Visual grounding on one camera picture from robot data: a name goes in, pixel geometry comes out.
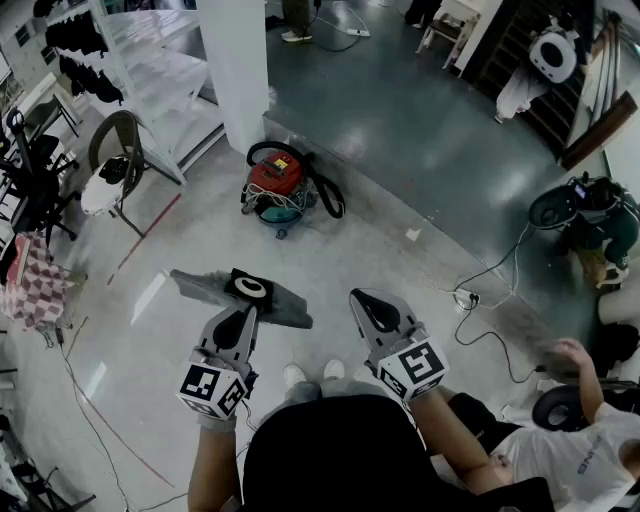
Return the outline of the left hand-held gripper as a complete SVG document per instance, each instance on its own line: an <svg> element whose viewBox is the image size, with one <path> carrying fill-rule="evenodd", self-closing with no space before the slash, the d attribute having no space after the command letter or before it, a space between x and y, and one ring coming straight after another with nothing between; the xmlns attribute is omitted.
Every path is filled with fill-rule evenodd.
<svg viewBox="0 0 640 512"><path fill-rule="evenodd" d="M192 411L230 419L253 390L257 373L248 360L255 350L258 310L227 308L210 319L196 347L181 366L176 397ZM234 356L230 359L222 355Z"/></svg>

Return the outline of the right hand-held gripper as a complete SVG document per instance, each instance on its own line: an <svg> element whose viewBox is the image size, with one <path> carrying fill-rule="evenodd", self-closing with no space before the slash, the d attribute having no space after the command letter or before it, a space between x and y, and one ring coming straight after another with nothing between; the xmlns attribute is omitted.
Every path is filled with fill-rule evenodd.
<svg viewBox="0 0 640 512"><path fill-rule="evenodd" d="M370 349L366 365L400 400L409 403L441 383L449 371L446 357L424 324L414 324L416 316L404 299L356 288L349 303Z"/></svg>

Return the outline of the person's right forearm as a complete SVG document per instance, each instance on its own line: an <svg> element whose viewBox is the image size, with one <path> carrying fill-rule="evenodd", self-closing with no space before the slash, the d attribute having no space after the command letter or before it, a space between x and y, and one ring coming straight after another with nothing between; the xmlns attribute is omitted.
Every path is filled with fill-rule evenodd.
<svg viewBox="0 0 640 512"><path fill-rule="evenodd" d="M469 491L481 495L513 483L510 467L487 455L437 390L411 400L408 406L427 448L447 460Z"/></svg>

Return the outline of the person's left forearm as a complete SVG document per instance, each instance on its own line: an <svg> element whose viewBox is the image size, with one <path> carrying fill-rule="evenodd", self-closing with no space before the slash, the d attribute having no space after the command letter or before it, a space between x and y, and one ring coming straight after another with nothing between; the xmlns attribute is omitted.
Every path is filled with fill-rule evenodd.
<svg viewBox="0 0 640 512"><path fill-rule="evenodd" d="M189 512L221 512L241 500L236 461L236 433L202 427L189 482Z"/></svg>

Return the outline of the person's grey jeans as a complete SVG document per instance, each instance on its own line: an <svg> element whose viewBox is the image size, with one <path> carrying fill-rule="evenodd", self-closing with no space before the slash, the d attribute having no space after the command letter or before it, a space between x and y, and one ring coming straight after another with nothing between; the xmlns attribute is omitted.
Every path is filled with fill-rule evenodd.
<svg viewBox="0 0 640 512"><path fill-rule="evenodd" d="M328 379L320 383L303 381L295 384L285 395L284 404L302 404L321 398L374 395L390 398L382 387L351 378Z"/></svg>

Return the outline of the white wristband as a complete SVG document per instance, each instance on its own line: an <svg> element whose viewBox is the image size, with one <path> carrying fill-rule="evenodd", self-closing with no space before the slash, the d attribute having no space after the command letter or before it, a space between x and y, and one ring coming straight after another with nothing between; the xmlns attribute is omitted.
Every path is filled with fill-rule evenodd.
<svg viewBox="0 0 640 512"><path fill-rule="evenodd" d="M232 415L228 419L220 419L205 414L199 414L198 424L202 429L209 430L215 434L229 434L235 432L237 418L235 415Z"/></svg>

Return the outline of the person's black shirt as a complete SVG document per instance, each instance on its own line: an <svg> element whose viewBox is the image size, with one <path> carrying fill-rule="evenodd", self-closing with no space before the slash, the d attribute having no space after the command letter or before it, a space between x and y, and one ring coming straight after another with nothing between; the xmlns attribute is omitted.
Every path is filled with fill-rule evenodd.
<svg viewBox="0 0 640 512"><path fill-rule="evenodd" d="M401 406L375 395L285 407L254 434L241 512L554 512L545 480L481 495L436 473Z"/></svg>

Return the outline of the white seat cushion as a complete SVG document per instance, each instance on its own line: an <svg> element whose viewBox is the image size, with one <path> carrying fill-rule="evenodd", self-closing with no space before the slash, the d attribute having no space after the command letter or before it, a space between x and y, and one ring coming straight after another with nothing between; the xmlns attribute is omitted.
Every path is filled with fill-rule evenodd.
<svg viewBox="0 0 640 512"><path fill-rule="evenodd" d="M104 163L87 181L81 194L81 207L87 215L97 216L106 213L124 197L125 180L117 185L109 185L98 176L100 167Z"/></svg>

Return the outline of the pink checkered cloth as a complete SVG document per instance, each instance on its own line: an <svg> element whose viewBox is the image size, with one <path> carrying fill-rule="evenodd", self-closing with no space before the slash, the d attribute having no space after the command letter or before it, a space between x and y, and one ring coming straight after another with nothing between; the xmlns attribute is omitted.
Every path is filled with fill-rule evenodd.
<svg viewBox="0 0 640 512"><path fill-rule="evenodd" d="M76 285L73 273L53 261L42 232L31 232L25 234L32 245L24 270L16 274L16 235L0 255L0 313L22 330L55 323L64 313L66 291Z"/></svg>

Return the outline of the black cap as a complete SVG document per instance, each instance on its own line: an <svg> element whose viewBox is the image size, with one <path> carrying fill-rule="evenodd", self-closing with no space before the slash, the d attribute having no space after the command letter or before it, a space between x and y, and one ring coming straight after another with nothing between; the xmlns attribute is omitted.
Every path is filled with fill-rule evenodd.
<svg viewBox="0 0 640 512"><path fill-rule="evenodd" d="M130 160L123 156L108 159L98 172L98 176L109 185L117 185L125 180L129 172Z"/></svg>

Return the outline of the red box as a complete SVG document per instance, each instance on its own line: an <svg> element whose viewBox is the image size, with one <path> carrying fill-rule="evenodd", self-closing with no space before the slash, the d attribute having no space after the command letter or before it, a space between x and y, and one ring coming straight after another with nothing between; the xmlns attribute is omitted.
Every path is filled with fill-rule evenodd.
<svg viewBox="0 0 640 512"><path fill-rule="evenodd" d="M12 270L20 274L24 270L27 257L32 245L32 238L25 234L17 234L15 238L16 257L12 263Z"/></svg>

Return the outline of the white metal shelf rack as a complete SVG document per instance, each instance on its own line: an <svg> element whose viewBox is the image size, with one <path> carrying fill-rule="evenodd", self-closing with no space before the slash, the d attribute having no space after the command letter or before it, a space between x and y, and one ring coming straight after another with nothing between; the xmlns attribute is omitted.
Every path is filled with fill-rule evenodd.
<svg viewBox="0 0 640 512"><path fill-rule="evenodd" d="M103 70L118 87L124 102L103 103L82 93L103 116L119 110L132 112L139 121L141 143L149 160L178 179L224 134L219 107L201 97L209 79L206 59L174 48L184 36L199 32L194 10L144 9L111 12L105 0L51 0L36 6L47 28L90 11L108 52L83 56L55 49L59 56L74 58Z"/></svg>

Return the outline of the dark wooden staircase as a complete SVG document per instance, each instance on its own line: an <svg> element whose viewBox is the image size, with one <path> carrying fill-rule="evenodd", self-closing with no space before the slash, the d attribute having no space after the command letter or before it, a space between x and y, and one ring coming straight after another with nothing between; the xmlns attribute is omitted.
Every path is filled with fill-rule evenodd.
<svg viewBox="0 0 640 512"><path fill-rule="evenodd" d="M563 10L575 18L588 67L574 68L520 116L571 170L640 119L640 92L623 77L624 51L640 44L640 0L501 0L463 76L497 97L528 61L536 26Z"/></svg>

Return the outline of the black hanging garments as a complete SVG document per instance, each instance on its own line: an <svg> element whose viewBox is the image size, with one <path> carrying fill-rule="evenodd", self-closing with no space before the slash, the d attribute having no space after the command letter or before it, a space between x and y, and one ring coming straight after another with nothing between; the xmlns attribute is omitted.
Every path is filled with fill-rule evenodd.
<svg viewBox="0 0 640 512"><path fill-rule="evenodd" d="M104 58L108 52L90 11L50 25L45 31L45 41L51 48L80 52L83 56L97 53L100 58ZM119 106L123 104L124 96L121 90L111 82L103 70L96 71L91 65L65 55L60 55L59 67L61 73L71 81L73 96L88 92L103 103L117 102Z"/></svg>

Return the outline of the white round-window device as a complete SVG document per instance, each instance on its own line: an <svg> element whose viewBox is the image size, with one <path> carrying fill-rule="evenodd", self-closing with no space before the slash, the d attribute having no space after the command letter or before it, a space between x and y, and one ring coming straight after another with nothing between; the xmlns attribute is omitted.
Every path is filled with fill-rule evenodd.
<svg viewBox="0 0 640 512"><path fill-rule="evenodd" d="M547 80L563 83L577 66L573 39L563 31L545 31L531 44L529 60Z"/></svg>

